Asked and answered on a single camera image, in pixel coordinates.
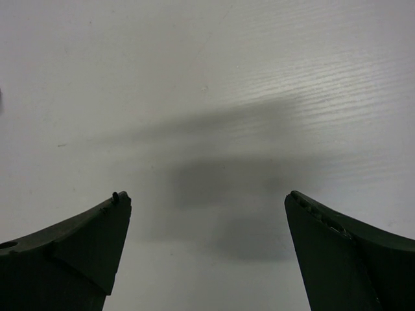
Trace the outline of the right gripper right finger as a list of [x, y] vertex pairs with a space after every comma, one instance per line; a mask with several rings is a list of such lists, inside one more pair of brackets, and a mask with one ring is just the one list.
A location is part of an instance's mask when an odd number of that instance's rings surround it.
[[311, 310], [413, 310], [414, 241], [294, 190], [287, 221]]

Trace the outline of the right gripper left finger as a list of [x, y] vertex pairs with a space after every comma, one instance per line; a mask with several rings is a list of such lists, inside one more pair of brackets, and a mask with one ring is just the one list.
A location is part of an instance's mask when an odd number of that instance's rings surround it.
[[1, 243], [2, 310], [102, 310], [132, 212], [126, 192], [35, 233]]

